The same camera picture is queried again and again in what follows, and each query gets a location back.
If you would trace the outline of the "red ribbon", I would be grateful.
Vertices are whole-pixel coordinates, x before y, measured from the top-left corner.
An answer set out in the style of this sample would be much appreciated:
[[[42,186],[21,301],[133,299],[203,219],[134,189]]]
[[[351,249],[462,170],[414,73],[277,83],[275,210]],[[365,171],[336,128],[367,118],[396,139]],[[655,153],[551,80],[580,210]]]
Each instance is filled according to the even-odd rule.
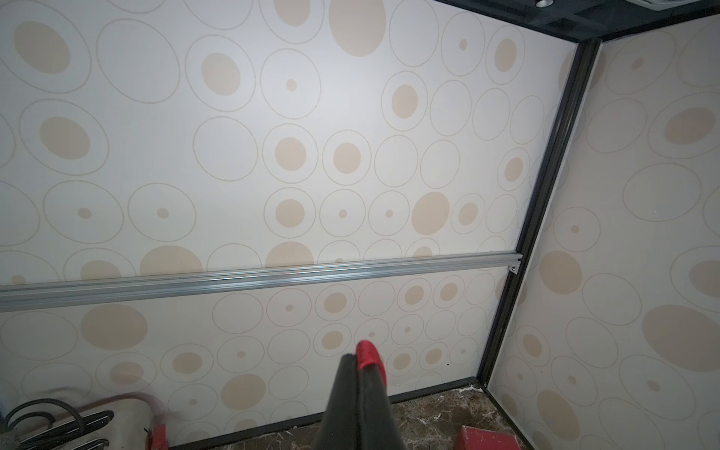
[[[361,371],[366,367],[376,366],[380,371],[382,384],[384,387],[387,387],[384,361],[376,346],[370,340],[363,339],[356,344],[355,356],[357,361],[357,371]]]

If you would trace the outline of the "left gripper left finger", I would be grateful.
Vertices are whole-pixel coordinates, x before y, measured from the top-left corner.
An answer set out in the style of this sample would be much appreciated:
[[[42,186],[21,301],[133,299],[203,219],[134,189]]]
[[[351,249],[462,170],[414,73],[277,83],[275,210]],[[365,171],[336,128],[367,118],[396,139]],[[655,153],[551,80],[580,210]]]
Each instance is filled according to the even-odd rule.
[[[337,367],[313,449],[350,450],[358,447],[357,395],[356,356],[345,354]]]

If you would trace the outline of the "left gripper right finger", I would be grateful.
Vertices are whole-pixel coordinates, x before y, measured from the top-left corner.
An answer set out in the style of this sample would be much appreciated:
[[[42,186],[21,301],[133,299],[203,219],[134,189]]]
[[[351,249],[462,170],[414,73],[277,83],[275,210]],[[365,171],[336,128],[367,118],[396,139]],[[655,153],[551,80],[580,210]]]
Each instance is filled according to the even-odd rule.
[[[405,449],[386,386],[377,365],[359,371],[358,430],[360,449]]]

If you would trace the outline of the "black frame post right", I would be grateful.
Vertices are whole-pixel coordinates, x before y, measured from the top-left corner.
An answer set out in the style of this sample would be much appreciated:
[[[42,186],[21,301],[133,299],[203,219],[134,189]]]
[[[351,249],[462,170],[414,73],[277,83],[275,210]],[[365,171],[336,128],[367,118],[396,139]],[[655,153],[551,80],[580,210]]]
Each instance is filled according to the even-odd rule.
[[[485,389],[491,382],[513,310],[519,300],[522,283],[530,265],[530,258],[547,217],[551,196],[557,184],[583,99],[589,89],[601,45],[602,39],[599,37],[585,39],[577,45],[558,111],[551,123],[546,152],[541,159],[534,190],[516,245],[516,250],[522,259],[516,269],[508,272],[490,330],[489,343],[478,371],[477,380]]]

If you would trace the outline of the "red polka dot toaster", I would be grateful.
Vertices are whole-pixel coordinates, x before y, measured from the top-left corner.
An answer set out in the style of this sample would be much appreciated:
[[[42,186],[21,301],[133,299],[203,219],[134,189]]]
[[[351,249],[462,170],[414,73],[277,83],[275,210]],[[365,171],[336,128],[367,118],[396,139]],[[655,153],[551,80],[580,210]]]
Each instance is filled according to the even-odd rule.
[[[153,397],[121,395],[73,406],[30,400],[1,416],[3,449],[168,449],[162,408]]]

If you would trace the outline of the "horizontal aluminium bar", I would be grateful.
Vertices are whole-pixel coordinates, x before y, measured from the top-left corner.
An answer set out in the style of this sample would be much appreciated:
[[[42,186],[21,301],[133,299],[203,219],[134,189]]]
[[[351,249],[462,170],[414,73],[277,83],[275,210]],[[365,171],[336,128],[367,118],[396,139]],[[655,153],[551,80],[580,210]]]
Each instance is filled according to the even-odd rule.
[[[33,311],[482,268],[510,268],[518,266],[522,259],[523,255],[515,251],[496,251],[425,258],[335,262],[335,264],[3,286],[1,311]]]

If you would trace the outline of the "dark red gift box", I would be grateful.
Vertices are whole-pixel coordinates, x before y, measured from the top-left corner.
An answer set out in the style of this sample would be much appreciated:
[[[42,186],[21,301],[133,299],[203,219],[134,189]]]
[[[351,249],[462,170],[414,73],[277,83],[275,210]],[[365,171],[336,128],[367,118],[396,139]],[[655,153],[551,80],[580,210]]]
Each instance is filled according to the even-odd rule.
[[[514,435],[463,426],[454,450],[521,450],[518,439]]]

